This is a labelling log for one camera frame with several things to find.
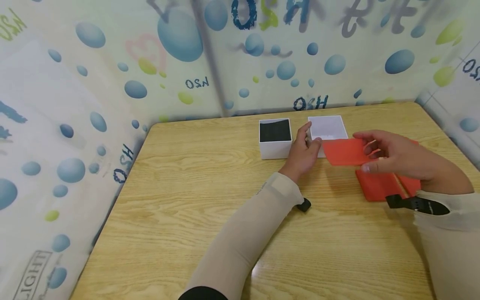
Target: arm sleeve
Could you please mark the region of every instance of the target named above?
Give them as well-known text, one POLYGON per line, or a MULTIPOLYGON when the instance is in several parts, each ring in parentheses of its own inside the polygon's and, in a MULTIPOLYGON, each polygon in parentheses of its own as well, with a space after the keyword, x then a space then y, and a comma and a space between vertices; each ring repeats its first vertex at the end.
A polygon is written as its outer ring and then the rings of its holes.
POLYGON ((228 300, 240 299, 248 273, 293 206, 303 203, 298 186, 274 173, 260 191, 223 226, 194 271, 185 294, 197 287, 218 291, 228 300))
POLYGON ((445 216, 415 213, 437 299, 480 299, 480 195, 417 196, 450 210, 445 216))

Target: wooden table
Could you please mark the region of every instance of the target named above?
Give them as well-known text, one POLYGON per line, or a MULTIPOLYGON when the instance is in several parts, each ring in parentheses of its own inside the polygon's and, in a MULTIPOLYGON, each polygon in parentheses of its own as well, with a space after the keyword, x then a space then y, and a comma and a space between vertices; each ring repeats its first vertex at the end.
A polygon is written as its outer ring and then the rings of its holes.
MULTIPOLYGON (((72 300, 177 299, 225 221, 277 171, 261 160, 258 120, 341 115, 349 136, 405 135, 479 172, 415 103, 163 123, 152 127, 72 300)), ((353 168, 318 159, 293 209, 247 279, 243 299, 433 299, 409 211, 366 202, 353 168)))

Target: person's right hand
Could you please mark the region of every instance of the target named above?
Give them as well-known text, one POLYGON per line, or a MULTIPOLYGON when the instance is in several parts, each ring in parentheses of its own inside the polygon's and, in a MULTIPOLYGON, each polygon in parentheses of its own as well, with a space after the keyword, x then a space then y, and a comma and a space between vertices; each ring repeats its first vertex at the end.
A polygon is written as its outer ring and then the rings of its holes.
POLYGON ((363 172, 397 173, 416 178, 426 192, 474 192, 470 180, 459 167, 409 138, 382 130, 356 132, 353 137, 363 140, 365 155, 373 159, 383 157, 362 165, 363 172))

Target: red object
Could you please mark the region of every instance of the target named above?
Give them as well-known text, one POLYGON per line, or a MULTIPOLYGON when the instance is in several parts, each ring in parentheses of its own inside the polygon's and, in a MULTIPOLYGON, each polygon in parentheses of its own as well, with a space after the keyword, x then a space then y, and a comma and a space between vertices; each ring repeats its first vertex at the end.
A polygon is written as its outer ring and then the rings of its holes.
POLYGON ((393 173, 371 174, 356 170, 355 174, 367 201, 385 201, 386 196, 395 194, 402 196, 402 199, 405 198, 393 173))
POLYGON ((396 174, 396 176, 410 197, 415 196, 417 191, 421 189, 420 180, 398 174, 396 174))
POLYGON ((360 166, 371 161, 363 153, 362 139, 325 140, 322 147, 332 166, 360 166))

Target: white box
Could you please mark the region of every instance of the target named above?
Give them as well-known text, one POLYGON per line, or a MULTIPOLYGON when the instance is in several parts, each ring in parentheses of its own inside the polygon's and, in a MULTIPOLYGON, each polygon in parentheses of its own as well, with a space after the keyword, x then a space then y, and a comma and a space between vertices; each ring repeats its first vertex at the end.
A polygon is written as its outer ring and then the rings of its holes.
MULTIPOLYGON (((321 116, 308 117, 312 126, 307 132, 307 136, 314 140, 317 137, 322 140, 347 139, 347 130, 343 124, 342 116, 321 116)), ((325 157, 324 148, 321 147, 317 157, 325 157)))
POLYGON ((282 159, 287 158, 290 148, 292 147, 292 128, 290 124, 290 118, 283 119, 270 119, 258 121, 258 143, 260 145, 260 156, 262 159, 282 159), (289 141, 271 141, 260 142, 260 124, 275 123, 282 120, 288 120, 288 128, 290 134, 289 141))

